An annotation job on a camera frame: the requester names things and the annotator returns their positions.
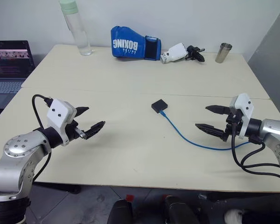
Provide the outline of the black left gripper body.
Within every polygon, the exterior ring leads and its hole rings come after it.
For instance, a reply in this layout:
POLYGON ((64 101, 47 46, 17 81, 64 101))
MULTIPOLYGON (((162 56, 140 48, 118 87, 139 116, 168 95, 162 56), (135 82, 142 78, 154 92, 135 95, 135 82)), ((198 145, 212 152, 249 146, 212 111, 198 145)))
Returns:
POLYGON ((79 137, 82 139, 86 137, 85 132, 80 130, 77 126, 78 123, 75 120, 65 126, 65 132, 69 141, 75 140, 79 137))

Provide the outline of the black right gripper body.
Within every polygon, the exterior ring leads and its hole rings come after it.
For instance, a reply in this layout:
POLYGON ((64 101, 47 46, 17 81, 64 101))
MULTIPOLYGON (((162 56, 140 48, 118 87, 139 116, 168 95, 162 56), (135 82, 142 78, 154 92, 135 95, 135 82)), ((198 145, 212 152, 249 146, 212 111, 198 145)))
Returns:
POLYGON ((227 141, 230 135, 238 135, 238 126, 242 126, 243 113, 240 109, 237 109, 235 112, 232 112, 230 109, 225 109, 224 113, 228 115, 226 119, 227 125, 224 131, 224 141, 227 141))

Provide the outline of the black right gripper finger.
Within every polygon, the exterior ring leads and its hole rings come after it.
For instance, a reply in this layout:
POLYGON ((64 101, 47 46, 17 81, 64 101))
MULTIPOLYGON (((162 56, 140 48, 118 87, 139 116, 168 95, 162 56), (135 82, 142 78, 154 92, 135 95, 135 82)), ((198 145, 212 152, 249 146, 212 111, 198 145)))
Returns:
POLYGON ((226 106, 221 106, 221 105, 209 105, 207 107, 205 107, 205 109, 213 112, 213 113, 216 113, 216 114, 226 114, 226 115, 229 115, 231 113, 231 110, 229 107, 226 107, 226 106))
POLYGON ((226 133, 223 130, 217 129, 214 126, 207 125, 207 124, 195 124, 195 126, 199 130, 201 130, 201 131, 203 131, 203 132, 205 132, 205 133, 207 133, 209 135, 218 137, 222 141, 227 141, 227 135, 226 135, 226 133))

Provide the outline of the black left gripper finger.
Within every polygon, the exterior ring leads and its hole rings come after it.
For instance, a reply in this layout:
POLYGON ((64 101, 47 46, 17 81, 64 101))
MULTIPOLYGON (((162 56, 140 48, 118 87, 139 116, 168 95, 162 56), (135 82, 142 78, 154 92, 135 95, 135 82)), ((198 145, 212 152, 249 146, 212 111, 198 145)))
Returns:
POLYGON ((85 111, 87 111, 87 110, 89 110, 89 107, 77 107, 76 108, 76 115, 75 115, 75 117, 78 117, 78 116, 80 116, 81 114, 83 114, 85 111))
POLYGON ((87 140, 97 134, 105 125, 105 121, 100 121, 96 124, 94 124, 88 131, 85 131, 84 134, 84 139, 87 140))

